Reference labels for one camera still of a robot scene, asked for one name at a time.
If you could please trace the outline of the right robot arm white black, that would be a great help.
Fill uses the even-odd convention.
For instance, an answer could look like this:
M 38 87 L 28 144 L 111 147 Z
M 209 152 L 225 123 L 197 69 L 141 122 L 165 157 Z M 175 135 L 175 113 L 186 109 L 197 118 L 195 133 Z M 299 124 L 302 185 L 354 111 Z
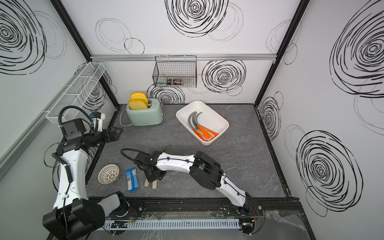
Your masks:
M 198 151 L 189 156 L 170 155 L 160 151 L 155 151 L 153 154 L 140 152 L 135 157 L 134 163 L 144 171 L 150 183 L 161 180 L 167 171 L 187 173 L 201 187 L 219 191 L 238 208 L 240 214 L 252 210 L 252 197 L 227 177 L 220 163 L 203 152 Z

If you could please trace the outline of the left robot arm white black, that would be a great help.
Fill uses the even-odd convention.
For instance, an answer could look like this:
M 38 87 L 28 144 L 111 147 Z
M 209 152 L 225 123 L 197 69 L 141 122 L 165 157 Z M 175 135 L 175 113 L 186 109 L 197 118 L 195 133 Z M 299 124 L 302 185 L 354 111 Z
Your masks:
M 98 203 L 90 201 L 86 192 L 88 149 L 116 142 L 123 129 L 111 127 L 88 134 L 79 130 L 61 130 L 62 142 L 52 153 L 61 165 L 59 189 L 53 210 L 43 217 L 43 226 L 58 240 L 77 240 L 103 227 L 109 214 L 128 209 L 120 191 Z

